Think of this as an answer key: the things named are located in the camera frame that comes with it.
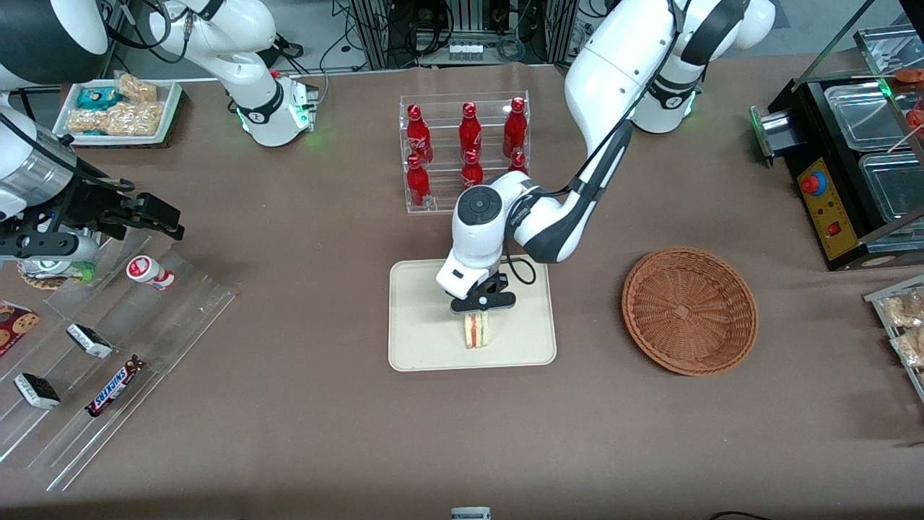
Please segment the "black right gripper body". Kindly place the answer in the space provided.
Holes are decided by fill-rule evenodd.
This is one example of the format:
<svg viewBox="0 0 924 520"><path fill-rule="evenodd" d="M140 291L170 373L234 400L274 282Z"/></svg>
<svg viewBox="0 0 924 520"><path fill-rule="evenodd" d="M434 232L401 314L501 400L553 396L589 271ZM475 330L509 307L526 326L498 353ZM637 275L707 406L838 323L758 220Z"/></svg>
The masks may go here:
<svg viewBox="0 0 924 520"><path fill-rule="evenodd" d="M50 232L63 233L65 228L81 227L147 228L147 223L134 213L136 200L128 196L135 188L131 181L70 181L49 203Z"/></svg>

